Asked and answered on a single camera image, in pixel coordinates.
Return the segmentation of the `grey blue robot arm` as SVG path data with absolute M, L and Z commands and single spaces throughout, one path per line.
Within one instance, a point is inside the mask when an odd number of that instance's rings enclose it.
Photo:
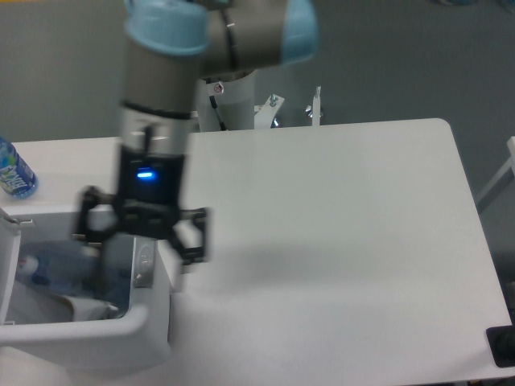
M 208 209 L 179 203 L 198 80 L 309 60 L 318 46 L 309 1 L 128 1 L 128 38 L 116 190 L 86 187 L 73 236 L 91 247 L 88 283 L 107 290 L 104 245 L 124 233 L 165 240 L 183 265 L 206 244 L 186 247 L 175 225 L 208 234 Z

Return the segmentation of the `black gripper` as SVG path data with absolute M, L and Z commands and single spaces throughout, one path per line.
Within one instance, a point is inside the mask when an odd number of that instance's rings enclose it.
M 165 240 L 160 242 L 160 258 L 171 292 L 181 292 L 188 274 L 210 259 L 212 209 L 182 210 L 179 220 L 184 163 L 183 154 L 148 154 L 121 146 L 113 199 L 120 232 Z M 116 224 L 109 224 L 112 198 L 98 187 L 87 186 L 80 193 L 72 228 L 72 238 L 93 259 L 84 283 L 95 298 L 103 298 L 109 288 L 105 252 L 117 230 Z

